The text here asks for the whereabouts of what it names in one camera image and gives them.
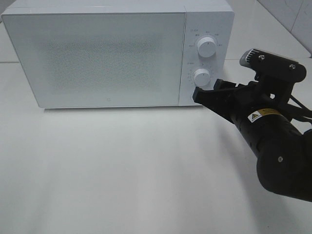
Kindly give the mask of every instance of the yellow warning sticker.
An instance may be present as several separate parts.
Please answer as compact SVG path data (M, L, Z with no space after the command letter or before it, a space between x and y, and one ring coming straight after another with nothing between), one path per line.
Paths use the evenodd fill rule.
M255 122L257 119L260 119L263 116L267 116L267 115L282 115L281 113L279 113L277 110L275 109L270 109L270 108L265 108L265 109L261 109L261 110L257 110L253 113L251 113L248 116L248 119L250 120L251 123Z

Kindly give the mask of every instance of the power knob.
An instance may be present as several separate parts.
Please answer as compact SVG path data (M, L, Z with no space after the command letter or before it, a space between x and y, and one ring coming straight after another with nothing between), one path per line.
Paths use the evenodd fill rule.
M216 42L212 37L204 37L197 43L197 50L200 56L204 58L211 57L216 51Z
M194 82L196 86L206 86L210 83L210 81L210 73L207 69L201 68L194 72Z

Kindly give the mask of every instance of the black robotic arm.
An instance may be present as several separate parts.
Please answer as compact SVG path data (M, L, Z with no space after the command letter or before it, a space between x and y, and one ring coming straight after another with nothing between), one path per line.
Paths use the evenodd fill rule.
M312 111L292 96L306 76L303 65L258 49L240 64L256 71L248 85L218 79L214 90L196 87L193 99L235 124L257 156L262 186L276 194L312 201L312 130L301 134L290 121L312 123ZM288 104L292 99L299 107Z

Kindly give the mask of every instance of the white table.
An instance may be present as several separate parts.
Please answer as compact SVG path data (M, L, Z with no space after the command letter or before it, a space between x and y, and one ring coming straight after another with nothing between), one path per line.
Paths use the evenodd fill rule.
M283 34L281 25L276 31ZM312 107L310 55L282 36L274 49L307 67L294 95ZM231 42L229 56L261 41L246 39L241 51ZM21 66L7 63L13 61L0 64L0 233L311 233L312 204L263 189L256 158L235 126L208 109L43 110ZM225 62L226 80L253 76L238 60Z

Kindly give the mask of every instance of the white microwave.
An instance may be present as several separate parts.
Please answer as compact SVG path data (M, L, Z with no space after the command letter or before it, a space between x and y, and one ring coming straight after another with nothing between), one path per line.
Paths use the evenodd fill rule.
M224 0L17 0L2 14L42 108L197 105L233 18Z

